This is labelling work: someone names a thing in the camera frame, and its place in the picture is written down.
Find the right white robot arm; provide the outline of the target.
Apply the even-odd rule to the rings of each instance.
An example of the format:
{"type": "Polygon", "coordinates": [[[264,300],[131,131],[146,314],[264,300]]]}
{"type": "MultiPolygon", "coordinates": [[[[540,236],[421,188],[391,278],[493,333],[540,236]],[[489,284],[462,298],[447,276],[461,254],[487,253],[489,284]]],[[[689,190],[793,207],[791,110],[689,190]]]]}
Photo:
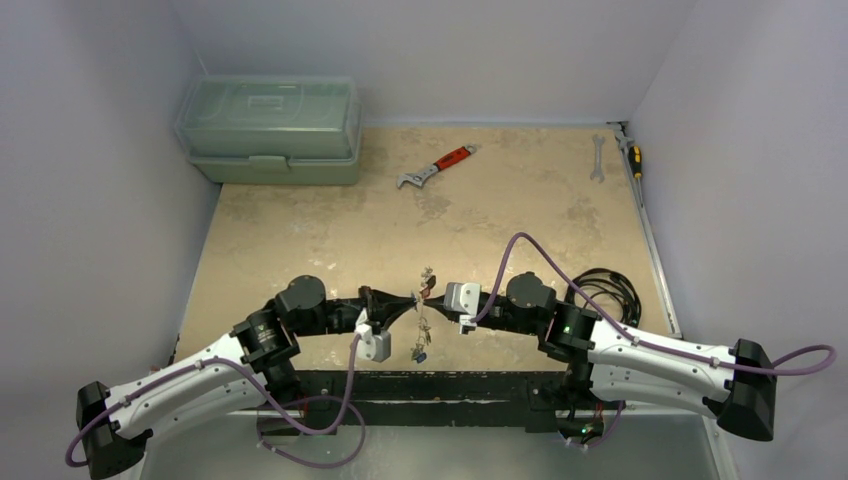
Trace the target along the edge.
{"type": "Polygon", "coordinates": [[[641,402],[688,410],[741,438],[774,438],[777,379],[764,348],[739,339],[732,346],[690,343],[604,319],[560,301],[533,273],[512,278],[503,295],[475,283],[451,282],[426,300],[467,334],[476,328],[533,336],[548,357],[572,373],[564,399],[641,402]]]}

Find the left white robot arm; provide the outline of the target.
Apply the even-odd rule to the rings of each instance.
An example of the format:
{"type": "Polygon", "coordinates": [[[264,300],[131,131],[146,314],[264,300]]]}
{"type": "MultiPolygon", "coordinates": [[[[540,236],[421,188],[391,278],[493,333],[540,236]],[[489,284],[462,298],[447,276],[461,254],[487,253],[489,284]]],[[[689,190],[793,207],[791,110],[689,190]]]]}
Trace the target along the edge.
{"type": "Polygon", "coordinates": [[[148,376],[116,386],[99,381],[79,389],[78,434],[65,453],[72,468],[109,479],[142,462],[148,442],[203,417],[269,405],[296,430],[334,432],[351,404],[346,374],[340,412],[326,427],[309,427],[291,414],[301,397],[292,365],[299,338],[352,334],[350,358],[381,362],[390,355],[389,327],[416,307],[416,295],[397,296],[362,286],[353,298],[330,299],[324,283],[301,275],[264,306],[197,353],[148,376]]]}

